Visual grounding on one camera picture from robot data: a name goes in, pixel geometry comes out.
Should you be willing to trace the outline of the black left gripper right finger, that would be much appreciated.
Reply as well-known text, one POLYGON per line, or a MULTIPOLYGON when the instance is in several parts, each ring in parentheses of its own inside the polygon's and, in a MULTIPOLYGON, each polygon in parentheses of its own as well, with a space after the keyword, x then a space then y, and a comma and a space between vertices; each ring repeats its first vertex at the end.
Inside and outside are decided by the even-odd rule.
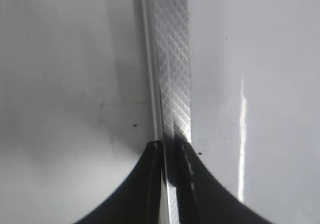
POLYGON ((174 142, 182 223, 319 223, 320 156, 298 144, 246 144, 232 193, 186 141, 174 142))

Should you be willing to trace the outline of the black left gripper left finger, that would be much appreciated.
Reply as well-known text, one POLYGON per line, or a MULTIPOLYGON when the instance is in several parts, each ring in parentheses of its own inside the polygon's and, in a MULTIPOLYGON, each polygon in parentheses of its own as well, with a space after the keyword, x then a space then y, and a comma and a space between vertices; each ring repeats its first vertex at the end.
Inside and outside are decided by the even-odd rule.
POLYGON ((158 223, 163 148, 161 141, 148 142, 122 184, 77 223, 158 223))

